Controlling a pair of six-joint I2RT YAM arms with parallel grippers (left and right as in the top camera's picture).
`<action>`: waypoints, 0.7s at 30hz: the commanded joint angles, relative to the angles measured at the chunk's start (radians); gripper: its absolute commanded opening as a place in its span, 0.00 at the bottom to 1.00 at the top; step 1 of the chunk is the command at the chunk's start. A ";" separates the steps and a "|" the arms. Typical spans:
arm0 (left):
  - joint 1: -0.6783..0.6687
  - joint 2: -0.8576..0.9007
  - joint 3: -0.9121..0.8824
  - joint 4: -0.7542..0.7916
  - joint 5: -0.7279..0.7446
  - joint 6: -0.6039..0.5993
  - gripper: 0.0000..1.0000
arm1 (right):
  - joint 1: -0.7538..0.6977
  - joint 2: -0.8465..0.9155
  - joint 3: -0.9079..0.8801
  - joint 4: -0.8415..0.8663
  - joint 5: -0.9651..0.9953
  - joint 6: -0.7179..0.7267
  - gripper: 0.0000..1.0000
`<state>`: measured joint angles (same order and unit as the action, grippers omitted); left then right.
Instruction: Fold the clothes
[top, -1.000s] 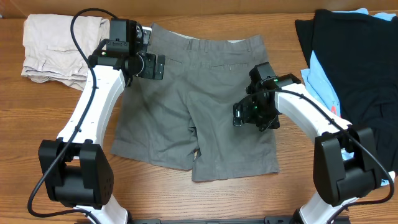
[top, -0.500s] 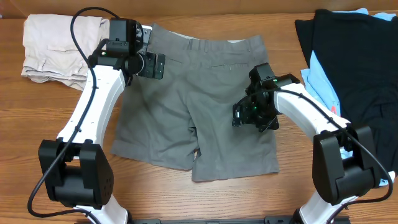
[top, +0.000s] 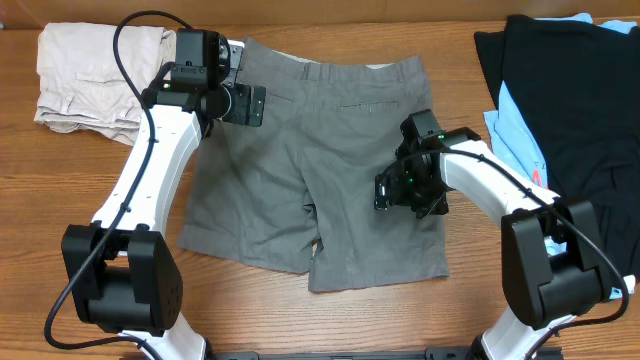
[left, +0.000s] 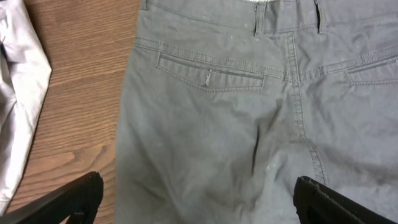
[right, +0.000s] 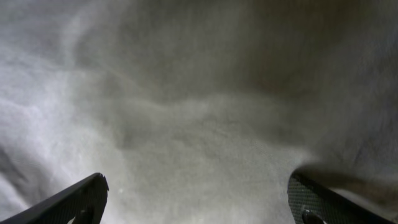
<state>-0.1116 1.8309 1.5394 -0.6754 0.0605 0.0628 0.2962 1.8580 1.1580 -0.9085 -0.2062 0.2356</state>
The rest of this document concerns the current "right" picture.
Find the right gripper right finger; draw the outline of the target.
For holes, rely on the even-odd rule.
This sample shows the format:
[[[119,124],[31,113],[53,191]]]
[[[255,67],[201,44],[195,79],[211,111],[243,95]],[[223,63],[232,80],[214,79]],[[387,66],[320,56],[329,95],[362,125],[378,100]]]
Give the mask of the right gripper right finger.
[[[296,224],[394,224],[300,173],[290,176],[287,194]]]

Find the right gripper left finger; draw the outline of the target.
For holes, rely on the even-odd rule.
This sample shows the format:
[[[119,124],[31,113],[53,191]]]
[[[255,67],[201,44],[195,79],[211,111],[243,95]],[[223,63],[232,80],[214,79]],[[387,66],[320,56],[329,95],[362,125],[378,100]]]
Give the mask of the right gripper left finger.
[[[108,191],[106,177],[94,173],[1,224],[100,224]]]

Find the grey shorts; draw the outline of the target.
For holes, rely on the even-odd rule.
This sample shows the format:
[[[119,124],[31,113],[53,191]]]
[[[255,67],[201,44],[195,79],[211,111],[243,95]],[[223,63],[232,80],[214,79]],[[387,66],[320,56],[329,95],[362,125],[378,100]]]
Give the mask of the grey shorts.
[[[292,223],[291,173],[397,221],[396,1],[2,1],[1,218]]]

